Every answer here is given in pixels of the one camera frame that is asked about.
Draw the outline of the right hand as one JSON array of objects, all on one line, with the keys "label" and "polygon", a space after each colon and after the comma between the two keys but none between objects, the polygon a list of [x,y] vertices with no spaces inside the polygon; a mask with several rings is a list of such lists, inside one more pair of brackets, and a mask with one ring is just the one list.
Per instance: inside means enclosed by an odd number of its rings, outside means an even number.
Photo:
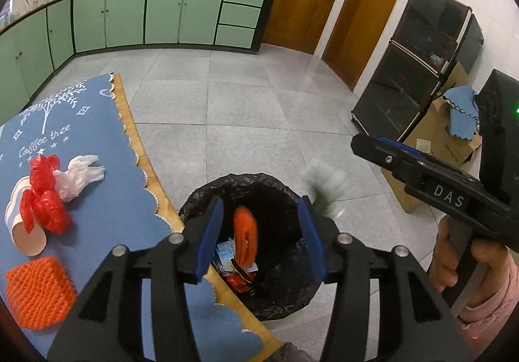
[{"label": "right hand", "polygon": [[429,277],[452,313],[486,304],[508,287],[515,271],[508,248],[448,215],[441,219]]}]

